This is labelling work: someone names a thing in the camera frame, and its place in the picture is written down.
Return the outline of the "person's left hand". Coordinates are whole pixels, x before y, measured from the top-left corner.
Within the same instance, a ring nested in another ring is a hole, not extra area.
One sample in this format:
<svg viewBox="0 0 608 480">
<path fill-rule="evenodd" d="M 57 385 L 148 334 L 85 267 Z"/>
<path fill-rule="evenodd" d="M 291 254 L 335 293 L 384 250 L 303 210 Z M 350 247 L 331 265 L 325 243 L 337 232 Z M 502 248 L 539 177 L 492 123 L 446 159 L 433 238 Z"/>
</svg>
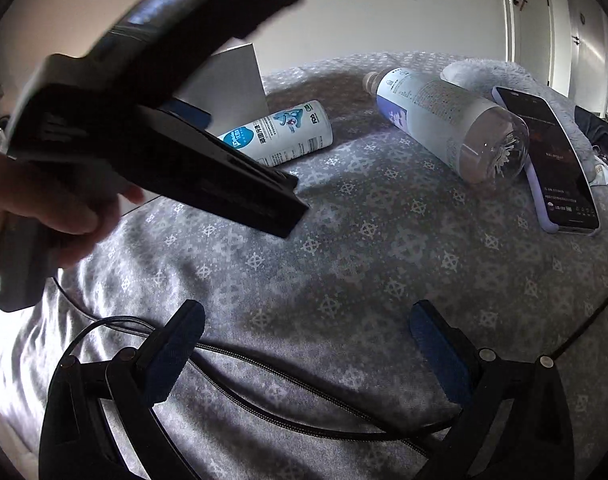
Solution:
<svg viewBox="0 0 608 480">
<path fill-rule="evenodd" d="M 67 268 L 86 258 L 118 225 L 120 207 L 111 198 L 93 211 L 71 192 L 45 177 L 38 177 L 19 162 L 0 154 L 0 232 L 9 214 L 33 218 L 72 239 L 57 254 Z"/>
</svg>

